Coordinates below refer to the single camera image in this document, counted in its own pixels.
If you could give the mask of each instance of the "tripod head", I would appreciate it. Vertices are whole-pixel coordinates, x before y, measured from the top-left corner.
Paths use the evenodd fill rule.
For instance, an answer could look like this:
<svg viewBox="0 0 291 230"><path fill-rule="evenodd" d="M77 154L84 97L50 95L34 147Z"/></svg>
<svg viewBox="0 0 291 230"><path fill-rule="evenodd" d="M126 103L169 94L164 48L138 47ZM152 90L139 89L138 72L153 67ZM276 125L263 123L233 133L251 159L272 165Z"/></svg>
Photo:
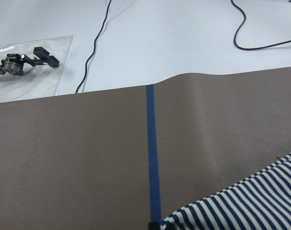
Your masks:
<svg viewBox="0 0 291 230"><path fill-rule="evenodd" d="M39 57L39 59L36 57L30 59L25 54L8 54L5 59L1 60L2 65L0 65L0 75L5 73L23 75L23 66L25 63L28 63L31 66L49 65L53 68L59 67L59 61L54 56L49 56L50 53L42 47L35 47L33 54Z"/></svg>

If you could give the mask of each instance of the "camera mount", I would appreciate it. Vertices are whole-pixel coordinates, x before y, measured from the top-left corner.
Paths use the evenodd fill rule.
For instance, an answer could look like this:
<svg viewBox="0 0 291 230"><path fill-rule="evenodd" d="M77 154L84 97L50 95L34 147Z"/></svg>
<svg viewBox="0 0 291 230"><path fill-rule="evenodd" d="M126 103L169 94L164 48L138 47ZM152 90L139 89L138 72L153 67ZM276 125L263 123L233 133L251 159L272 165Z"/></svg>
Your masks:
<svg viewBox="0 0 291 230"><path fill-rule="evenodd" d="M31 66L41 66L49 65L50 67L59 67L59 61L54 56L49 56L49 52L42 47L35 47L33 54L39 59L34 57L34 59L29 58L25 54L8 54L5 59L1 60L2 65L0 65L0 75L9 73L12 75L23 75L23 66L25 63Z"/></svg>

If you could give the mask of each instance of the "white surface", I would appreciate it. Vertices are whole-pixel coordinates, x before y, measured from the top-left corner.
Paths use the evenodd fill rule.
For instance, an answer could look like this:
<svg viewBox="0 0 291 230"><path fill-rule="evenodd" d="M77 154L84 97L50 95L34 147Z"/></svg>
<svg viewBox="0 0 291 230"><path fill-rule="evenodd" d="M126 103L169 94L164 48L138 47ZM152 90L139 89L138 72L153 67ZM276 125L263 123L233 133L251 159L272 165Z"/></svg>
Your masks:
<svg viewBox="0 0 291 230"><path fill-rule="evenodd" d="M291 39L288 0L235 0L245 47ZM84 75L107 0L0 1L0 45L75 34L60 94ZM230 74L291 66L291 44L261 51L233 46L243 19L230 0L113 0L85 91L156 83L178 74Z"/></svg>

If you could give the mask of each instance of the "navy and white striped cloth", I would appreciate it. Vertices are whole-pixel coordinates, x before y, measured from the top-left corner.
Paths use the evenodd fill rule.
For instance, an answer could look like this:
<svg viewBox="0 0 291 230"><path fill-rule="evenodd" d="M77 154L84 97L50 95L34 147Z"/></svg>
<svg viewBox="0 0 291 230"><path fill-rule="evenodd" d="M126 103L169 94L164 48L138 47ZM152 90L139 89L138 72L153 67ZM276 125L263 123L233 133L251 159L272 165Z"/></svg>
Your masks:
<svg viewBox="0 0 291 230"><path fill-rule="evenodd" d="M177 230L291 230L291 153L227 189L182 207L160 223L161 229L170 224Z"/></svg>

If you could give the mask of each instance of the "black metal bracket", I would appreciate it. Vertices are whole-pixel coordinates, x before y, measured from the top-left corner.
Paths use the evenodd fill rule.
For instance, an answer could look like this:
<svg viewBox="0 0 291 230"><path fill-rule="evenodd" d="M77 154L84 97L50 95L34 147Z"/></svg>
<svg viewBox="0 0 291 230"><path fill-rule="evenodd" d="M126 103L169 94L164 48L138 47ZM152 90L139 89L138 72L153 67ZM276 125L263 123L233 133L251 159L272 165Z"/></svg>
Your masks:
<svg viewBox="0 0 291 230"><path fill-rule="evenodd" d="M5 59L1 60L2 65L0 65L0 75L5 73L23 75L23 66L25 63L28 63L31 66L49 65L53 68L59 67L59 61L54 56L50 56L50 53L42 47L35 47L33 54L39 59L36 57L31 59L25 54L8 54Z"/></svg>

